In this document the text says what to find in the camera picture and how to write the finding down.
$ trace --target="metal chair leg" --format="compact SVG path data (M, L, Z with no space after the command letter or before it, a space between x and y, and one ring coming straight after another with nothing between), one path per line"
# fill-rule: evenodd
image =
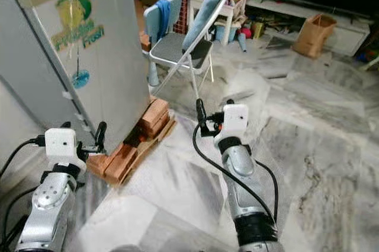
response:
M189 61L189 66L190 66L189 68L191 69L192 85L193 85L194 90L195 90L196 99L198 99L199 98L199 91L198 91L197 85L196 85L195 72L194 72L194 66L192 65L191 55L188 55L188 61Z
M212 55L209 54L209 68L211 69L211 80L214 82L214 77L213 77L213 64L212 64Z
M199 91L201 90L201 88L203 87L203 83L205 81L205 78L207 77L208 75L208 72L209 72L209 69L211 68L211 66L208 66L207 70L205 71L205 75L203 76L203 79L201 80L201 83L199 85Z
M154 62L149 62L149 75L148 82L151 86L157 86L159 84L158 72L156 70L156 65Z
M172 67L170 69L170 71L168 72L167 76L165 77L165 79L160 83L160 85L153 91L152 95L157 95L160 90L166 85L166 83L168 82L168 80L173 76L173 74L179 69L179 67L181 66L181 64L176 64L174 67Z

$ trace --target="white tape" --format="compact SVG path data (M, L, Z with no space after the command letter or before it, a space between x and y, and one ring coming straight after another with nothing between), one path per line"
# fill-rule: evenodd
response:
M86 125L83 125L83 124L82 124L82 128L83 128L83 130L86 131L86 132L91 132L91 129L90 129L88 126L86 126Z
M84 121L84 117L83 115L79 114L79 113L75 113L75 116L77 117L78 120L80 121Z
M62 91L62 95L64 98L72 100L71 93L69 93L68 91Z

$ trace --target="mini fridge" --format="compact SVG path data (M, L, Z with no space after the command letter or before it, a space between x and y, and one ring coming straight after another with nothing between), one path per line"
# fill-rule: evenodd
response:
M0 0L0 79L44 128L91 145L105 121L112 152L148 106L145 71L133 0Z

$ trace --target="brown paper bag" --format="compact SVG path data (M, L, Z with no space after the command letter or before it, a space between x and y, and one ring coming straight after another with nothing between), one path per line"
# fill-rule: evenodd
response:
M333 18L323 14L306 19L292 49L311 58L319 57L322 47L326 39L333 33L336 23Z

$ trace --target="gray chair seat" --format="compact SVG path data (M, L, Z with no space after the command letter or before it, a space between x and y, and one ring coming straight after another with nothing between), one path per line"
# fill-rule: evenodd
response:
M151 49L151 59L156 63L164 64L168 67L176 65L183 56L182 44L184 37L185 34L167 33L167 35L158 41ZM202 73L204 71L202 66L211 48L212 42L201 40L191 52L195 73ZM186 64L183 64L181 67L190 69Z

